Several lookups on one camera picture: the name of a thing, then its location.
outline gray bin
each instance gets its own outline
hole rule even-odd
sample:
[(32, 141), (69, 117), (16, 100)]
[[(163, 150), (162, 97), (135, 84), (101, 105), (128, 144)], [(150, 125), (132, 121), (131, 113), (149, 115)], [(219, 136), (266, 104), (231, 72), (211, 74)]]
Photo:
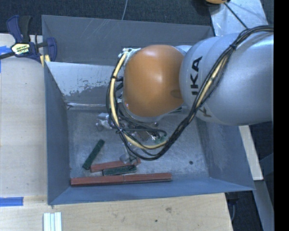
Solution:
[[(61, 16), (42, 17), (43, 36), (55, 37), (56, 62), (45, 66), (48, 204), (176, 197), (250, 191), (254, 184), (238, 127), (197, 118), (159, 160), (142, 160), (139, 173), (172, 173), (172, 181), (71, 187), (74, 177), (97, 176), (82, 169), (99, 139), (105, 145), (94, 163), (116, 161), (123, 145), (114, 129), (98, 131), (105, 112), (106, 87), (124, 47), (150, 44), (193, 45), (213, 37), (208, 26), (117, 21)], [(171, 131), (186, 114), (160, 125)]]

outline white cable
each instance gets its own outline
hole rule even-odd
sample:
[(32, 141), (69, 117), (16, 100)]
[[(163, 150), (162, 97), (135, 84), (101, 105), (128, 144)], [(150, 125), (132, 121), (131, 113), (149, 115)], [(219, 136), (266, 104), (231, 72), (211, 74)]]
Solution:
[(128, 0), (125, 0), (125, 7), (124, 7), (124, 12), (123, 12), (121, 21), (123, 21), (123, 18), (124, 18), (124, 16), (125, 16), (126, 7), (127, 7), (127, 2), (128, 2)]

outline wooden stick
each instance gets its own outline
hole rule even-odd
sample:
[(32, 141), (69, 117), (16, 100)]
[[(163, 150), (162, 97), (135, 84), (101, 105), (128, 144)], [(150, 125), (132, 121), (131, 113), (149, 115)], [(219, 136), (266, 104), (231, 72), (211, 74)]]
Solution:
[[(138, 158), (137, 161), (134, 161), (133, 164), (140, 164), (141, 161)], [(95, 164), (95, 165), (91, 165), (90, 167), (90, 172), (94, 173), (94, 172), (99, 172), (102, 171), (103, 169), (109, 169), (109, 168), (114, 168), (114, 167), (122, 167), (122, 166), (126, 166), (126, 165), (132, 165), (131, 163), (123, 163), (121, 161), (114, 161), (114, 162), (107, 162), (107, 163), (101, 163), (101, 164)]]
[(113, 175), (71, 178), (71, 186), (103, 186), (129, 183), (148, 183), (172, 180), (171, 173)]

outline black floor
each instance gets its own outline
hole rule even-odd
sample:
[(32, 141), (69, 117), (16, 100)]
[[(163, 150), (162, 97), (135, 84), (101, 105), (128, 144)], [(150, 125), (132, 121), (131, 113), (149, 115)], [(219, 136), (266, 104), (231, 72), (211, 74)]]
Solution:
[[(274, 0), (261, 0), (270, 25), (274, 25)], [(41, 15), (122, 19), (210, 26), (210, 13), (202, 0), (0, 0), (0, 33), (7, 33), (6, 20), (31, 15), (30, 34), (42, 34)], [(250, 127), (259, 160), (273, 152), (273, 123)], [(274, 174), (265, 176), (274, 203)], [(234, 231), (262, 231), (252, 192), (239, 192)]]

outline wooden board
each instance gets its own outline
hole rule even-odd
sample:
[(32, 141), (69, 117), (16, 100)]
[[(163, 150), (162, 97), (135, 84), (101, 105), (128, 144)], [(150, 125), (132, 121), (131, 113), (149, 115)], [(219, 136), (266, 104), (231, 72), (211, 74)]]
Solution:
[(46, 212), (61, 212), (63, 231), (232, 231), (225, 195), (48, 206), (46, 196), (0, 209), (0, 230), (42, 230)]

